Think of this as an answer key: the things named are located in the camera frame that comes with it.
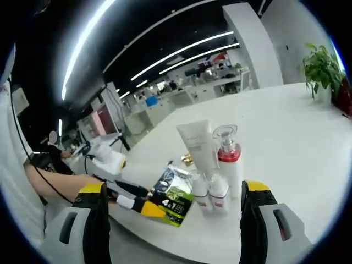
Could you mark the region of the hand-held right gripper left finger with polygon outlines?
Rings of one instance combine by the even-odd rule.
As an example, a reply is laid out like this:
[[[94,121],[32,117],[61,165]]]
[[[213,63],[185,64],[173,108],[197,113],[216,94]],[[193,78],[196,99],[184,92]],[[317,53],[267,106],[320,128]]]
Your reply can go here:
[[[106,184],[87,185],[47,225],[43,256],[48,263],[110,263],[109,233]]]

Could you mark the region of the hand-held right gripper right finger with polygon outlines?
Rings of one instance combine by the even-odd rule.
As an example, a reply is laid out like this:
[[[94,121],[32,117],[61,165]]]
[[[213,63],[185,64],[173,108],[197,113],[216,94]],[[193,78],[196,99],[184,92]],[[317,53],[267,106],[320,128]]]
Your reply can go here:
[[[242,182],[240,263],[300,263],[312,248],[303,221],[259,181]]]

